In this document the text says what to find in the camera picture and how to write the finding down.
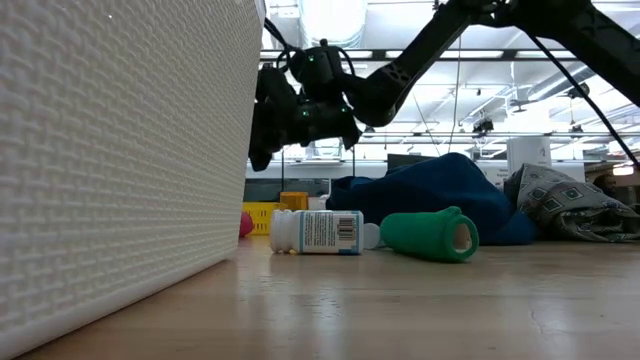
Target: yellow basket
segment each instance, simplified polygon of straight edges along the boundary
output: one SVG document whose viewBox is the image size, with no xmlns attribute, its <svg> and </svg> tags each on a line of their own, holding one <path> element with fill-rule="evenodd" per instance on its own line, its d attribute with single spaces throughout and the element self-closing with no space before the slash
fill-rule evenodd
<svg viewBox="0 0 640 360">
<path fill-rule="evenodd" d="M 309 210 L 309 194 L 305 192 L 281 192 L 280 203 L 291 211 Z"/>
<path fill-rule="evenodd" d="M 250 235 L 269 235 L 273 210 L 283 208 L 285 207 L 280 203 L 242 203 L 242 211 L 249 213 L 251 220 L 253 220 L 253 231 Z"/>
</svg>

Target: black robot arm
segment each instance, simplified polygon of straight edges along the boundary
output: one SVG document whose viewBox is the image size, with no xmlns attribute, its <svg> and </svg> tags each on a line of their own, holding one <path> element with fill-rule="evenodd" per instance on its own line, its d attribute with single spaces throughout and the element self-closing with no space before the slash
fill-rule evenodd
<svg viewBox="0 0 640 360">
<path fill-rule="evenodd" d="M 260 70 L 249 149 L 254 170 L 266 168 L 271 153 L 287 144 L 342 137 L 350 148 L 360 136 L 354 116 L 372 127 L 389 124 L 415 82 L 473 24 L 515 26 L 531 37 L 556 40 L 640 106 L 640 41 L 590 0 L 449 0 L 437 6 L 433 19 L 398 58 L 366 79 L 344 73 L 340 54 L 346 53 L 326 42 L 295 49 L 287 62 L 285 69 L 301 84 L 300 94 L 292 91 L 281 69 Z"/>
</svg>

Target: blue fabric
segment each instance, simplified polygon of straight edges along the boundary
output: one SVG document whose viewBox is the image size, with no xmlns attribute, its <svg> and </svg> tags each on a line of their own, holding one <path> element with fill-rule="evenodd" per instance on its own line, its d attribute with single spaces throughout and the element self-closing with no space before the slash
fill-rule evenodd
<svg viewBox="0 0 640 360">
<path fill-rule="evenodd" d="M 480 245 L 526 245 L 536 226 L 514 211 L 507 197 L 461 154 L 394 169 L 381 179 L 345 177 L 335 180 L 329 210 L 359 210 L 365 222 L 380 225 L 394 213 L 436 212 L 457 206 L 478 228 Z"/>
</svg>

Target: floor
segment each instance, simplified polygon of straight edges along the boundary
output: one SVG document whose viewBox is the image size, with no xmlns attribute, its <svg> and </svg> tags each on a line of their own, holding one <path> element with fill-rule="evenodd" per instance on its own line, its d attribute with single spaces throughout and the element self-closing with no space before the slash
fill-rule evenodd
<svg viewBox="0 0 640 360">
<path fill-rule="evenodd" d="M 22 359 L 638 359 L 640 245 L 238 257 Z"/>
</svg>

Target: red object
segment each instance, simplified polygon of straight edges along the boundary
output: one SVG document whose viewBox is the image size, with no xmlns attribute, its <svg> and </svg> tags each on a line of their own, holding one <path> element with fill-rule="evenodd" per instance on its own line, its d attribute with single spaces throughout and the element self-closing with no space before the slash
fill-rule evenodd
<svg viewBox="0 0 640 360">
<path fill-rule="evenodd" d="M 245 237 L 252 231 L 253 219 L 251 219 L 251 215 L 243 211 L 240 217 L 240 237 Z"/>
</svg>

